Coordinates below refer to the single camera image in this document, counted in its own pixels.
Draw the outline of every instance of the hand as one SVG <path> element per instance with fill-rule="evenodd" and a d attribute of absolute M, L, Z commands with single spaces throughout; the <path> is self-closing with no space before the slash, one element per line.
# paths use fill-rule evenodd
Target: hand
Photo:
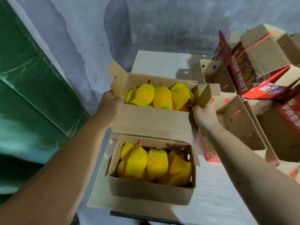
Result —
<path fill-rule="evenodd" d="M 109 128 L 115 118 L 121 113 L 124 103 L 123 96 L 115 98 L 111 91 L 103 94 L 98 109 L 93 117 L 97 118 L 101 125 Z"/>
<path fill-rule="evenodd" d="M 221 126 L 212 102 L 208 102 L 204 108 L 194 106 L 192 110 L 194 112 L 195 122 L 199 128 L 205 130 L 204 134 L 206 134 L 207 131 L 211 131 L 213 128 Z"/>

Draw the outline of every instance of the forearm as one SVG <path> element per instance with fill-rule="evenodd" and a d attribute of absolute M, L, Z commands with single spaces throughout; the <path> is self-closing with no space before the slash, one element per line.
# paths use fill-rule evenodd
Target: forearm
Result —
<path fill-rule="evenodd" d="M 208 130 L 231 181 L 259 224 L 298 224 L 300 186 L 221 125 Z"/>
<path fill-rule="evenodd" d="M 3 204 L 3 224 L 26 221 L 69 225 L 86 191 L 106 130 L 107 126 L 92 117 L 30 182 Z"/>

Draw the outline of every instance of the person's left hand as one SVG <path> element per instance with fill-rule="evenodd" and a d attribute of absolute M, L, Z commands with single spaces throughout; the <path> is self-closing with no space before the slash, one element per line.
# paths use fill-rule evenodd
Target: person's left hand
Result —
<path fill-rule="evenodd" d="M 117 115 L 122 111 L 123 96 L 115 98 L 111 91 L 103 94 L 98 109 L 93 117 L 96 117 L 105 127 L 111 127 Z"/>

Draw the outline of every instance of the red printed box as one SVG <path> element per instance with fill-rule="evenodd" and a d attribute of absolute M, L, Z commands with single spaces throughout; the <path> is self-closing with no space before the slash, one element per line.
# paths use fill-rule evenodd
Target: red printed box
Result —
<path fill-rule="evenodd" d="M 300 136 L 300 95 L 278 109 L 293 131 Z"/>
<path fill-rule="evenodd" d="M 220 31 L 215 59 L 230 66 L 239 95 L 247 99 L 273 99 L 299 84 L 298 37 L 270 25 L 259 25 L 241 36 L 231 51 Z"/>

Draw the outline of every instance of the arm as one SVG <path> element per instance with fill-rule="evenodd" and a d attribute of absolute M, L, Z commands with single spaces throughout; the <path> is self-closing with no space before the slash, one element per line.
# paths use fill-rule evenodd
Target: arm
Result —
<path fill-rule="evenodd" d="M 212 103 L 194 118 L 259 224 L 299 224 L 300 185 L 255 154 L 219 122 Z"/>
<path fill-rule="evenodd" d="M 123 98 L 106 92 L 96 114 L 0 208 L 3 225 L 69 225 L 84 196 L 105 132 Z"/>

